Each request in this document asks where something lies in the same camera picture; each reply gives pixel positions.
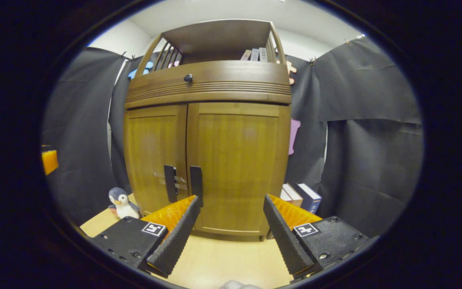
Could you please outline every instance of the drawer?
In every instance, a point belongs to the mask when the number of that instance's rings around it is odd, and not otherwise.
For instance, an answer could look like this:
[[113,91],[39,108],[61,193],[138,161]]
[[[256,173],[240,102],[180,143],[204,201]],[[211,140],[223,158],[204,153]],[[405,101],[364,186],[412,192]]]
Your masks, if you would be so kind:
[[[192,74],[192,81],[184,80]],[[286,66],[256,61],[185,64],[135,77],[126,108],[172,102],[235,100],[290,103]]]

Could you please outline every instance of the blue book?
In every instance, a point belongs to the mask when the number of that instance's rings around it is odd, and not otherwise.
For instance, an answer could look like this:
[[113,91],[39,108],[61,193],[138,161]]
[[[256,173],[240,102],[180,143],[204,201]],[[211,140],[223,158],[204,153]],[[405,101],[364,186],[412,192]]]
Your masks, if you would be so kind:
[[314,214],[318,209],[318,205],[320,205],[322,197],[304,183],[298,183],[292,187],[302,197],[302,204],[300,207]]

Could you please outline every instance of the cabinet door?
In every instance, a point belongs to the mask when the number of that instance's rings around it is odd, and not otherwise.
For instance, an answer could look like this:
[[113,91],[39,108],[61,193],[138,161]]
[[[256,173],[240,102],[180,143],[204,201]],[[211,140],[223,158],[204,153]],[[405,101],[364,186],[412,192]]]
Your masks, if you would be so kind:
[[289,106],[189,104],[187,166],[201,167],[203,183],[196,229],[264,236],[264,197],[281,193],[289,142]]
[[[128,110],[125,114],[126,169],[135,199],[145,215],[170,204],[164,165],[176,167],[178,179],[187,179],[186,110],[186,105],[157,106]],[[188,196],[187,189],[178,188],[178,192],[178,199]]]

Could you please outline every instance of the round knob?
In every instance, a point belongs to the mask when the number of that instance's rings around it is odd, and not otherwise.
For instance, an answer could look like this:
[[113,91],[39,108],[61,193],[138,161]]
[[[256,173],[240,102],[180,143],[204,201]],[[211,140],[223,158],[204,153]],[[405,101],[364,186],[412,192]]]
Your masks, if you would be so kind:
[[193,77],[192,77],[191,74],[187,74],[187,75],[185,76],[184,80],[185,80],[186,82],[192,82]]

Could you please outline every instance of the ceiling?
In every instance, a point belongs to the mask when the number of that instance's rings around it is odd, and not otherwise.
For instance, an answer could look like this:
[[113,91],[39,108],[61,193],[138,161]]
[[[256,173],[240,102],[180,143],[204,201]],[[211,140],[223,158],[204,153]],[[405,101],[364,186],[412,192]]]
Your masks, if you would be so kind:
[[149,36],[196,22],[219,19],[269,20],[331,47],[361,35],[326,11],[302,0],[165,0],[133,15],[130,20]]

